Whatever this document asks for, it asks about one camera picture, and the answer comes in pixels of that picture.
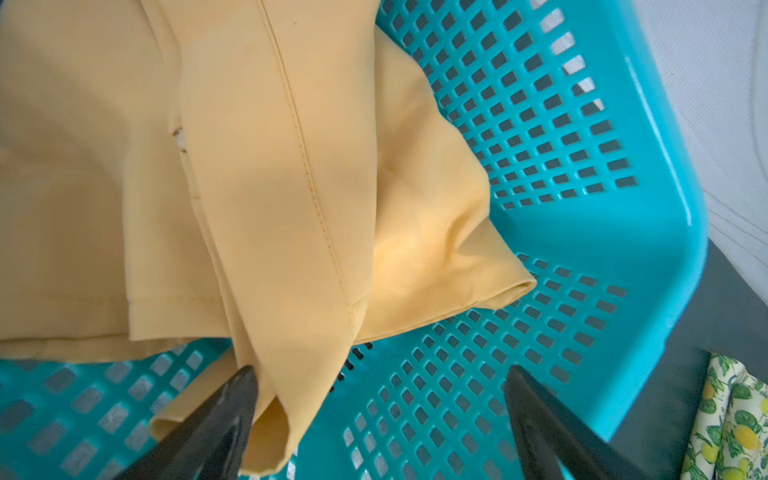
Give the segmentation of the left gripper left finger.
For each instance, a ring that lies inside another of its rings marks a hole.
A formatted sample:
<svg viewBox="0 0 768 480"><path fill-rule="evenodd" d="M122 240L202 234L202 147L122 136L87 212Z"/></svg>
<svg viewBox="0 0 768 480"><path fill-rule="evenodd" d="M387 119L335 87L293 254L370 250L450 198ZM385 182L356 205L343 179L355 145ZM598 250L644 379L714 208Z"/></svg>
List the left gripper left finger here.
<svg viewBox="0 0 768 480"><path fill-rule="evenodd" d="M241 368L119 479L236 479L258 399L250 366Z"/></svg>

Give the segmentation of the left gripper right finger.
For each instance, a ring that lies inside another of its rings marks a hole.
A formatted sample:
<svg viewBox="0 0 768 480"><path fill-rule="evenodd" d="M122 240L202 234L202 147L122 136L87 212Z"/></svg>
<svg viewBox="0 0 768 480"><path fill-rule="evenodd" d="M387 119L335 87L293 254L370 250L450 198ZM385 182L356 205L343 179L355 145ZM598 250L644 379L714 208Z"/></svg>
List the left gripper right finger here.
<svg viewBox="0 0 768 480"><path fill-rule="evenodd" d="M519 365L503 386L510 426L526 479L646 479L629 460Z"/></svg>

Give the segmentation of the lemon print skirt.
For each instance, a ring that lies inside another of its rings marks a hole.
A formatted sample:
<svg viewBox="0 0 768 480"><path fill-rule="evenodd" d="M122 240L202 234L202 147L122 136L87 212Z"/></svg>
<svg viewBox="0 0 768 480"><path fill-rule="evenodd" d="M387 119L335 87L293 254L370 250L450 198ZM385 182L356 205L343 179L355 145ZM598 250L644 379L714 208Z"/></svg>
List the lemon print skirt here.
<svg viewBox="0 0 768 480"><path fill-rule="evenodd" d="M680 477L767 477L767 383L740 361L711 355Z"/></svg>

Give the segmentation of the tan yellow skirt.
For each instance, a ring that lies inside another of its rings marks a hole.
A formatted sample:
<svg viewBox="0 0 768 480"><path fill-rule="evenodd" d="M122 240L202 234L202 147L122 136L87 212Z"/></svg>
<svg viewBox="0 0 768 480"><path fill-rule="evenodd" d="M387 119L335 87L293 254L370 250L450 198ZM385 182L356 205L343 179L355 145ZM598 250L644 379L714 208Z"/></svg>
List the tan yellow skirt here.
<svg viewBox="0 0 768 480"><path fill-rule="evenodd" d="M242 468L279 472L351 348L535 279L488 177L375 1L6 1L1 355L232 350L168 434L251 366Z"/></svg>

